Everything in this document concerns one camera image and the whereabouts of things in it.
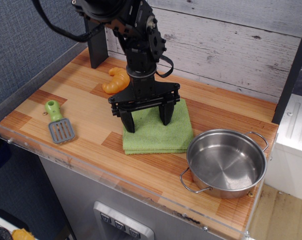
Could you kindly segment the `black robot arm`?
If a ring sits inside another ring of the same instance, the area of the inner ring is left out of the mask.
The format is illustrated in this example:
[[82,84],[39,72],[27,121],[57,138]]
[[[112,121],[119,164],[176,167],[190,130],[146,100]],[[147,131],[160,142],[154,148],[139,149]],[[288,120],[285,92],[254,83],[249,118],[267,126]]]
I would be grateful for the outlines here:
[[133,133],[132,112],[158,107],[162,123],[168,125],[180,100],[180,85],[155,80],[158,62],[173,62],[163,55],[166,40],[161,37],[151,6],[145,0],[74,0],[72,5],[88,21],[111,29],[126,56],[130,82],[108,99],[113,115]]

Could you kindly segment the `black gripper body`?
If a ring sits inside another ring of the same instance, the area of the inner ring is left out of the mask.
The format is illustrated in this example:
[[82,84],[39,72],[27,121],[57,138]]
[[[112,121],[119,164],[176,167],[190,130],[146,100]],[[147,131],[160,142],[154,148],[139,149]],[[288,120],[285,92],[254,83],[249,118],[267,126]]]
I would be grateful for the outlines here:
[[154,76],[131,77],[128,87],[109,97],[111,111],[120,116],[120,111],[134,112],[180,100],[180,85],[176,82],[156,81]]

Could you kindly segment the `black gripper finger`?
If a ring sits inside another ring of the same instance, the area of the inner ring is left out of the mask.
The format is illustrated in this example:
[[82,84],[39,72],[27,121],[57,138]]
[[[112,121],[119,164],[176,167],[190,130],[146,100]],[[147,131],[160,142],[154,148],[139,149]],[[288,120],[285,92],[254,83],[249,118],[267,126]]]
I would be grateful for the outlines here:
[[135,123],[133,120],[132,113],[130,111],[121,110],[120,112],[120,118],[123,123],[123,126],[129,133],[135,132]]
[[159,116],[164,126],[167,126],[171,122],[174,112],[174,107],[175,107],[174,102],[168,102],[158,107]]

